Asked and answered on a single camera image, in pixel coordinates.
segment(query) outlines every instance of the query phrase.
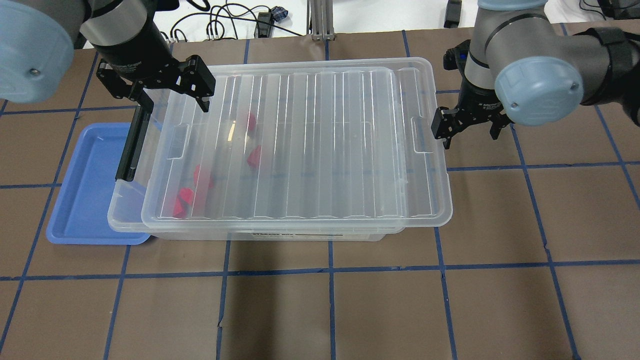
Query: red object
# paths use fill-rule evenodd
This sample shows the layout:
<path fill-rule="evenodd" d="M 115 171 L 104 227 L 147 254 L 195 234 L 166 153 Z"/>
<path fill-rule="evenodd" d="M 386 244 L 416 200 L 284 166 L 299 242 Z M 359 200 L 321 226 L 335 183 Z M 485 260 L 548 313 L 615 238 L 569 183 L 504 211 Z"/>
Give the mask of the red object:
<path fill-rule="evenodd" d="M 246 159 L 246 163 L 249 164 L 251 168 L 258 169 L 260 167 L 260 154 L 262 153 L 262 146 L 258 145 L 249 157 Z"/>
<path fill-rule="evenodd" d="M 196 165 L 196 170 L 193 171 L 193 186 L 198 186 L 198 178 L 200 175 L 200 165 Z M 209 188 L 213 188 L 213 179 L 209 178 Z"/>
<path fill-rule="evenodd" d="M 175 198 L 175 205 L 173 207 L 174 218 L 185 218 L 187 216 L 187 209 L 182 204 L 180 197 Z"/>
<path fill-rule="evenodd" d="M 191 188 L 181 188 L 178 197 L 189 205 L 193 205 L 193 190 Z"/>
<path fill-rule="evenodd" d="M 255 130 L 255 126 L 257 125 L 258 121 L 255 119 L 255 115 L 252 113 L 249 113 L 249 119 L 247 120 L 247 124 L 246 124 L 246 128 L 249 131 L 253 131 Z"/>

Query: blue tray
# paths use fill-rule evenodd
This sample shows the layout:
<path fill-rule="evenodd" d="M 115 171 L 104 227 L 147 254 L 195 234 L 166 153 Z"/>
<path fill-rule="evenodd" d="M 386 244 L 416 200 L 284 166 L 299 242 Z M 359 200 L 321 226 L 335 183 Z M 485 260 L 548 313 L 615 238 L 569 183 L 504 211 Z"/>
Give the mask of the blue tray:
<path fill-rule="evenodd" d="M 128 123 L 92 124 L 80 134 L 47 226 L 52 243 L 137 245 L 143 233 L 119 233 L 107 221 Z"/>

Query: plastic box lid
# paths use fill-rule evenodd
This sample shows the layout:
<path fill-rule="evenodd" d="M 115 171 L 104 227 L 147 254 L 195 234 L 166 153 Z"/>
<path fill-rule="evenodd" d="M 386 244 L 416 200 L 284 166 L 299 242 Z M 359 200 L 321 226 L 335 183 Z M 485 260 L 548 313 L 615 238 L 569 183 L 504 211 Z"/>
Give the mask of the plastic box lid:
<path fill-rule="evenodd" d="M 209 68 L 209 113 L 178 94 L 154 112 L 159 138 L 141 157 L 152 170 L 116 184 L 114 229 L 394 233 L 451 218 L 426 60 Z M 141 200 L 141 217 L 123 216 Z"/>

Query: brown table surface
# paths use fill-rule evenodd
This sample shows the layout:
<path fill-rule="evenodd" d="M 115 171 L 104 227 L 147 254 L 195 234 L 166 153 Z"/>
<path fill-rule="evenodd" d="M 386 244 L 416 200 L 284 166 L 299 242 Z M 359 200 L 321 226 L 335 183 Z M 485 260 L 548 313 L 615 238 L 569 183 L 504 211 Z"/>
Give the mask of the brown table surface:
<path fill-rule="evenodd" d="M 607 22 L 640 32 L 640 22 Z M 569 34 L 593 24 L 556 25 Z M 209 65 L 421 56 L 471 29 L 175 44 Z M 128 122 L 76 51 L 40 104 L 0 101 L 0 359 L 640 359 L 640 129 L 617 104 L 542 127 L 466 130 L 453 219 L 377 243 L 45 237 L 79 133 Z"/>

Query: red block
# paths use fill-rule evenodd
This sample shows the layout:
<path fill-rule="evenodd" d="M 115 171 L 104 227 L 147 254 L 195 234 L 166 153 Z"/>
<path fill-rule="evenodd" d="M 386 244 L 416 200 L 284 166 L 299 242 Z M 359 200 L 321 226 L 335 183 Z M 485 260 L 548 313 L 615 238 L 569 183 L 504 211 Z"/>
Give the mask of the red block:
<path fill-rule="evenodd" d="M 247 120 L 247 124 L 246 127 L 247 129 L 249 129 L 249 131 L 253 131 L 255 130 L 255 126 L 258 124 L 258 121 L 255 118 L 255 115 L 252 113 L 249 113 L 249 119 Z"/>
<path fill-rule="evenodd" d="M 187 216 L 187 209 L 182 204 L 180 197 L 175 198 L 175 205 L 173 206 L 173 217 L 174 218 L 185 218 Z"/>
<path fill-rule="evenodd" d="M 193 205 L 193 190 L 191 188 L 181 188 L 178 197 L 189 205 Z"/>
<path fill-rule="evenodd" d="M 258 145 L 249 157 L 246 159 L 247 164 L 253 169 L 258 169 L 260 167 L 260 154 L 262 153 L 262 146 Z"/>

